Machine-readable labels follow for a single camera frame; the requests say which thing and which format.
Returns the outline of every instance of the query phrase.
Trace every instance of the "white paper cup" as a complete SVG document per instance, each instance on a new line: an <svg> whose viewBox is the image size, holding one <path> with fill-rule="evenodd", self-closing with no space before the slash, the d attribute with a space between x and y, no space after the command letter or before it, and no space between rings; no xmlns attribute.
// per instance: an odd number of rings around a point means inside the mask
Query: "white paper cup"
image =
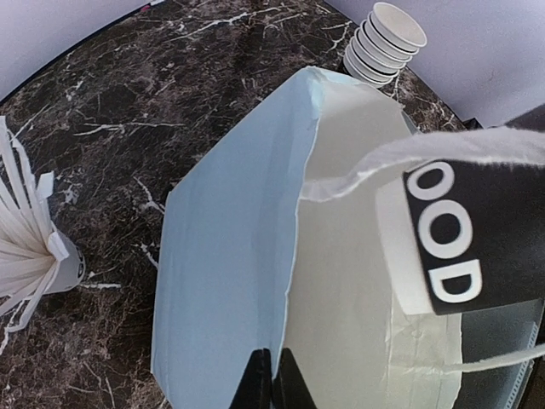
<svg viewBox="0 0 545 409"><path fill-rule="evenodd" d="M347 47L348 57L350 58L350 61L353 63L353 65L366 77L374 79L379 83L385 83L387 81L391 81L399 74L399 70L394 70L394 72L389 74L378 72L376 69L366 64L365 61L359 58L359 54L354 49L354 43L355 38L352 39L350 45Z"/></svg>
<svg viewBox="0 0 545 409"><path fill-rule="evenodd" d="M85 275L86 264L83 253L63 233L58 233L70 256L60 262L59 273L45 294L69 291L79 285Z"/></svg>
<svg viewBox="0 0 545 409"><path fill-rule="evenodd" d="M427 44L422 27L402 9L390 3L375 3L371 20L376 30L397 47L416 52Z"/></svg>
<svg viewBox="0 0 545 409"><path fill-rule="evenodd" d="M416 55L418 53L418 50L415 52L408 52L400 49L399 47L396 47L389 41L387 41L373 26L373 22L370 20L371 13L367 15L367 20L364 20L361 25L359 26L362 30L365 31L365 34L367 34L367 37L371 40L371 42L376 45L379 49L384 51L386 54L391 55L394 58L397 58L399 60L406 60L409 62L413 55Z"/></svg>
<svg viewBox="0 0 545 409"><path fill-rule="evenodd" d="M392 75L396 75L398 72L398 68L393 68L391 66L386 66L382 64L378 59L373 57L364 47L359 43L358 39L356 37L353 37L350 40L350 45L352 46L352 49L354 50L354 53L358 58L369 68L374 70L376 73L381 74L385 77L390 77Z"/></svg>
<svg viewBox="0 0 545 409"><path fill-rule="evenodd" d="M400 70L406 65L406 60L399 60L395 57L392 57L391 55L386 54L384 51L375 46L361 28L358 28L356 30L355 38L359 46L363 47L365 51L371 54L371 56L375 60L381 62L384 66L387 66L388 68L391 68L393 70Z"/></svg>
<svg viewBox="0 0 545 409"><path fill-rule="evenodd" d="M347 47L347 50L344 53L344 57L342 58L342 62L344 64L344 67L347 69L348 73L352 77L377 89L379 89L380 87L383 87L384 85L390 84L392 82L392 78L386 82L376 81L372 78L367 77L360 70L358 70L358 68L356 68L350 56L348 55L348 54L353 54L353 52L349 51L350 48L351 48L350 46Z"/></svg>
<svg viewBox="0 0 545 409"><path fill-rule="evenodd" d="M410 224L409 205L402 180L376 192L376 215L382 249L399 305L407 315L432 314L418 248Z"/></svg>

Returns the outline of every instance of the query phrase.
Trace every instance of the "dark marble surface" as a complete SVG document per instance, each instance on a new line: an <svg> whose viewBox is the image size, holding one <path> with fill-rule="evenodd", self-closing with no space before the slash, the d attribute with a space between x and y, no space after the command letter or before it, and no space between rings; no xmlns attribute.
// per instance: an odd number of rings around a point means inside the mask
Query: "dark marble surface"
<svg viewBox="0 0 545 409"><path fill-rule="evenodd" d="M90 272L44 297L7 340L1 409L169 407L149 372L167 193L296 70L337 67L352 33L314 0L169 0L88 40L0 107L12 130L25 126L35 172L54 170L54 221ZM462 129L408 70L384 92L424 131Z"/></svg>

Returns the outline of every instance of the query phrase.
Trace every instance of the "paper bag handle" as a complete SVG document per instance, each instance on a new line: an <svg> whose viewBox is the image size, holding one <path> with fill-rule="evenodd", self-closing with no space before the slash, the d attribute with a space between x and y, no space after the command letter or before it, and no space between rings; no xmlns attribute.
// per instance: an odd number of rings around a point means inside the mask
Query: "paper bag handle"
<svg viewBox="0 0 545 409"><path fill-rule="evenodd" d="M346 176L305 181L300 199L327 202L342 198L379 170L437 158L481 164L543 166L545 135L509 128L413 135L366 154Z"/></svg>
<svg viewBox="0 0 545 409"><path fill-rule="evenodd" d="M443 372L481 372L489 369L503 368L504 366L512 366L522 364L527 360L534 360L545 355L545 343L537 345L532 349L525 349L524 351L515 351L509 354L493 356L486 360L480 360L478 362L468 362L464 364L446 365L443 366Z"/></svg>

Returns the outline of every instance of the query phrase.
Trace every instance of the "white paper bag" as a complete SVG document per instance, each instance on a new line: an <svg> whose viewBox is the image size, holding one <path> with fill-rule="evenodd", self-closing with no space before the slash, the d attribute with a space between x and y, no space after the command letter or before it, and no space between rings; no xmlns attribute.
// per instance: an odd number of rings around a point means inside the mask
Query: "white paper bag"
<svg viewBox="0 0 545 409"><path fill-rule="evenodd" d="M405 317L374 206L377 188L425 159L544 154L534 133L410 136L379 91L298 72L169 195L152 372L174 409L229 407L260 349L273 378L291 350L318 409L450 409L462 372L540 354L462 364L460 315Z"/></svg>

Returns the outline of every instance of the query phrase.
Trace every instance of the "white wall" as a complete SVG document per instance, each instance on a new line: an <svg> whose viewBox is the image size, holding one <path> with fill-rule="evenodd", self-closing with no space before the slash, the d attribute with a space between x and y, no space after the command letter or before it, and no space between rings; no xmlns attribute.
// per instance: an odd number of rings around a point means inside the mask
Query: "white wall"
<svg viewBox="0 0 545 409"><path fill-rule="evenodd" d="M0 100L55 57L149 0L0 0Z"/></svg>
<svg viewBox="0 0 545 409"><path fill-rule="evenodd" d="M327 0L360 22L373 0ZM389 0L424 28L410 63L462 119L485 127L545 102L545 1Z"/></svg>

